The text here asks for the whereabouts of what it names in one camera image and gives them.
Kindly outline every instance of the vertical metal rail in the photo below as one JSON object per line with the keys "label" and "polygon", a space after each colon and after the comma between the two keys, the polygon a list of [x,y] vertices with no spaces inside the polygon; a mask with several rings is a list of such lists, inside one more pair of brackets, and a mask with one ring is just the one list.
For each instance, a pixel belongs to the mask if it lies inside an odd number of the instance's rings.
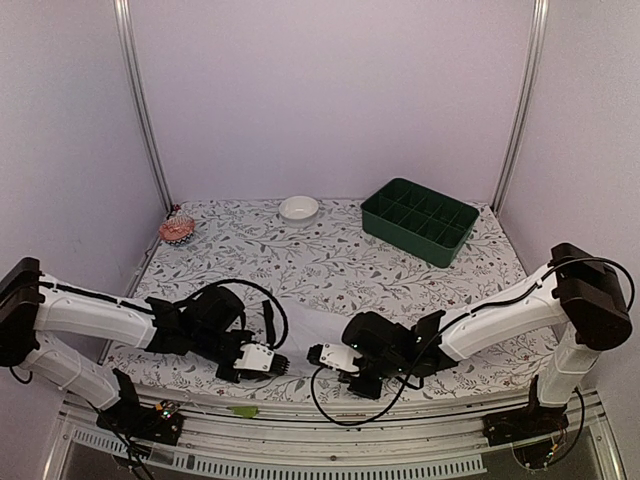
{"label": "vertical metal rail", "polygon": [[133,38],[129,0],[114,0],[114,6],[116,11],[118,34],[120,36],[120,45],[122,46],[122,55],[124,57],[127,76],[129,78],[133,102],[138,115],[138,123],[142,130],[142,137],[144,139],[151,173],[153,174],[153,179],[162,205],[168,213],[171,211],[173,200],[169,193],[169,185],[167,184],[162,163],[160,162],[158,146],[151,126],[151,117],[145,100],[142,78],[140,76],[140,67],[138,65],[138,57],[136,54],[136,46]]}
{"label": "vertical metal rail", "polygon": [[533,21],[529,37],[529,49],[527,52],[527,63],[522,81],[522,89],[520,91],[520,99],[518,100],[518,108],[516,110],[516,116],[511,129],[511,135],[509,137],[507,153],[505,155],[504,163],[502,164],[502,171],[500,172],[498,185],[493,195],[493,201],[491,202],[491,209],[496,216],[500,215],[500,211],[504,206],[507,191],[509,190],[509,184],[518,158],[518,153],[520,152],[520,147],[522,145],[522,138],[527,124],[527,116],[529,114],[529,106],[531,105],[531,98],[533,95],[533,87],[538,75],[540,58],[542,56],[548,10],[549,0],[535,0]]}

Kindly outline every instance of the green plastic box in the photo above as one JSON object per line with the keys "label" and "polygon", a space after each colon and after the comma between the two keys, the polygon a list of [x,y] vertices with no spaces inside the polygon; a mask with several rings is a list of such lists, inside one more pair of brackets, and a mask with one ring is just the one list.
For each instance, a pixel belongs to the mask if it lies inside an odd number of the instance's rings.
{"label": "green plastic box", "polygon": [[426,187],[394,178],[362,204],[362,228],[436,267],[451,265],[480,212]]}

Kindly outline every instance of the leaf pattern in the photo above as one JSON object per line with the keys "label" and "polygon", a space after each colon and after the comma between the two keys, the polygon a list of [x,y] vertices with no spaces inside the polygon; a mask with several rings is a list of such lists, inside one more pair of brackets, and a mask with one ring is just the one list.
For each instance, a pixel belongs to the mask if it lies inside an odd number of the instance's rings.
{"label": "leaf pattern", "polygon": [[[181,247],[162,244],[136,292],[175,301],[223,278],[245,278],[323,311],[353,316],[376,311],[406,326],[441,308],[470,304],[524,276],[500,224],[484,204],[465,248],[446,269],[436,268],[361,228],[360,202],[324,200],[315,224],[298,230],[278,218],[277,200],[188,202],[182,209],[196,221],[193,240]],[[261,294],[232,286],[247,305],[249,327],[264,338]],[[457,367],[425,379],[422,391],[405,391],[403,401],[461,398],[525,388],[556,345],[548,328],[530,332],[478,353]],[[310,402],[308,378],[283,376],[230,384],[215,378],[216,365],[194,354],[184,357],[141,352],[114,343],[105,365],[134,382],[157,388],[260,401]],[[398,383],[385,382],[386,403]],[[351,395],[333,372],[316,384],[321,402],[370,402]]]}

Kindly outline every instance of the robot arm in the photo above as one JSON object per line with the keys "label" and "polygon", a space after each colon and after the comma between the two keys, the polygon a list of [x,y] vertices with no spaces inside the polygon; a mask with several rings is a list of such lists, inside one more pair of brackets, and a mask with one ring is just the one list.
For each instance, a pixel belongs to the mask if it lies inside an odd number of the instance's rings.
{"label": "robot arm", "polygon": [[528,407],[485,418],[490,443],[556,431],[566,426],[572,391],[602,351],[627,340],[631,322],[613,268],[589,261],[593,257],[570,244],[554,247],[552,257],[511,288],[434,312],[410,330],[374,312],[356,315],[343,332],[345,345],[316,345],[307,358],[338,370],[356,395],[379,398],[385,377],[410,371],[423,379],[513,336],[567,324],[553,358],[532,382]]}
{"label": "robot arm", "polygon": [[[265,305],[265,322],[272,316]],[[242,329],[229,331],[237,318]],[[0,366],[36,372],[85,398],[102,411],[99,426],[175,444],[182,425],[175,404],[142,407],[127,375],[94,364],[51,332],[116,340],[154,353],[191,351],[216,361],[216,376],[234,382],[285,374],[286,357],[253,342],[244,323],[243,303],[224,287],[210,285],[176,303],[143,302],[65,284],[25,258],[0,281]]]}

